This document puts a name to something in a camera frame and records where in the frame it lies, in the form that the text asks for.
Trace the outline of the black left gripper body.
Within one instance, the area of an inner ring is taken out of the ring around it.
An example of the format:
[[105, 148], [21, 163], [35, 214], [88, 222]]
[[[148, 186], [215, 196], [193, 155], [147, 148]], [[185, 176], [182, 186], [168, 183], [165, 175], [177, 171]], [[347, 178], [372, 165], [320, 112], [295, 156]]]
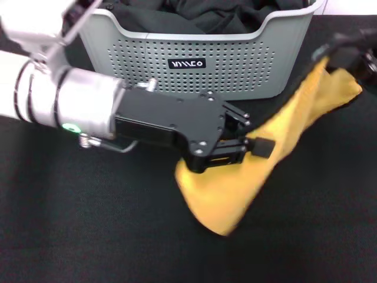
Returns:
[[115, 111], [115, 132], [143, 143], [177, 149], [189, 170], [223, 164], [215, 156], [224, 129], [224, 102], [215, 95], [177, 98], [140, 88], [127, 90]]

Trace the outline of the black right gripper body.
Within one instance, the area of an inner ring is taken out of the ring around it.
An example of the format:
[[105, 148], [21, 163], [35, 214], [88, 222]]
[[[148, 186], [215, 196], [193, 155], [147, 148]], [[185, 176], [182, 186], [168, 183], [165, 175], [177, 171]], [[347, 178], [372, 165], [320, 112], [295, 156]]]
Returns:
[[356, 75], [360, 82], [368, 86], [376, 86], [376, 47], [362, 53]]

